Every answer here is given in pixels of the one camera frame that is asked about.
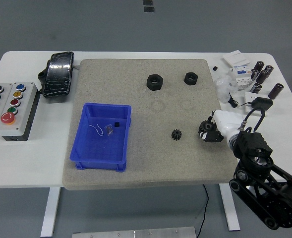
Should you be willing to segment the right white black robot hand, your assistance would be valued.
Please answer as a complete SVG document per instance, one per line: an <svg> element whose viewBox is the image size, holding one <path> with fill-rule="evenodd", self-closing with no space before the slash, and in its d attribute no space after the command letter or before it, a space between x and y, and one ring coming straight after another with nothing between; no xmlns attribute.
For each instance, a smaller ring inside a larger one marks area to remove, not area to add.
<svg viewBox="0 0 292 238"><path fill-rule="evenodd" d="M215 110L200 124L198 134L205 142L221 142L225 139L230 146L238 137L242 122L242 114Z"/></svg>

